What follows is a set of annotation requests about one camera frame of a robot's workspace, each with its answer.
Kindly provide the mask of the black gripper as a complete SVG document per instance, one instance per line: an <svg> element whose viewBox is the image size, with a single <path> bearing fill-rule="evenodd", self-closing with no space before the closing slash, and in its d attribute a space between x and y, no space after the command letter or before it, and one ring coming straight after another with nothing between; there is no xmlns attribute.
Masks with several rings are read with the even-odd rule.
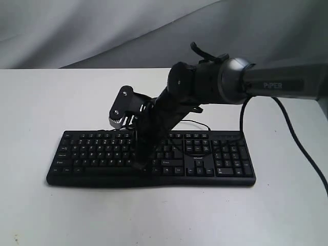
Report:
<svg viewBox="0 0 328 246"><path fill-rule="evenodd" d="M183 102L165 88L157 98L149 99L136 116L134 167L143 170L158 143L189 113L201 113L197 103Z"/></svg>

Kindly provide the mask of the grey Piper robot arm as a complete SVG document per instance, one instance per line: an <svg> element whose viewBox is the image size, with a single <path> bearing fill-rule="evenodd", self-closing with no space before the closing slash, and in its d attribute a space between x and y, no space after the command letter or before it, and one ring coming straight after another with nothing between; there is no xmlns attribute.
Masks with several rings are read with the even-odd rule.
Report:
<svg viewBox="0 0 328 246"><path fill-rule="evenodd" d="M136 120L134 167L141 170L160 141L200 105L240 105L254 96L327 99L326 59L285 59L254 64L227 54L203 55L197 65L176 63L161 94Z"/></svg>

